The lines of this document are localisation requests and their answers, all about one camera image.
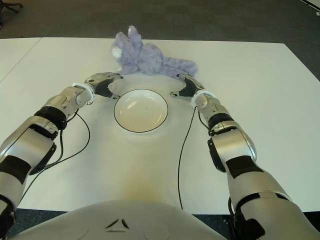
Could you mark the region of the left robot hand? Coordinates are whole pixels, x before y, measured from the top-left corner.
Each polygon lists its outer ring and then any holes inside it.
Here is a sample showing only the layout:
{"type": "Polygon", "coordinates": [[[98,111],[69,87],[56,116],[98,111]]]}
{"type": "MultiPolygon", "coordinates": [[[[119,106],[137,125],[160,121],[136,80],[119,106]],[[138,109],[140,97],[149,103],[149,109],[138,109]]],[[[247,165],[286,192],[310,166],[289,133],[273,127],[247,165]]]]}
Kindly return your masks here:
{"type": "Polygon", "coordinates": [[[95,95],[117,100],[120,96],[111,92],[109,85],[121,79],[123,79],[123,76],[119,73],[100,72],[88,77],[84,83],[93,89],[95,95]]]}

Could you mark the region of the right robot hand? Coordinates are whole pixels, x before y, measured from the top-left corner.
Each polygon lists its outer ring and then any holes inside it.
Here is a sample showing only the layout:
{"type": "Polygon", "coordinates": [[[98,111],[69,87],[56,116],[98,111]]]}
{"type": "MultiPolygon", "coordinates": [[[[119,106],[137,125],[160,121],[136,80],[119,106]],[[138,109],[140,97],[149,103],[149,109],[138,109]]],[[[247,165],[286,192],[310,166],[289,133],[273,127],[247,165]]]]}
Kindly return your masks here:
{"type": "Polygon", "coordinates": [[[197,81],[190,75],[179,73],[176,76],[179,80],[185,83],[185,87],[183,87],[179,91],[171,92],[171,97],[193,97],[196,92],[205,88],[199,81],[197,81]]]}

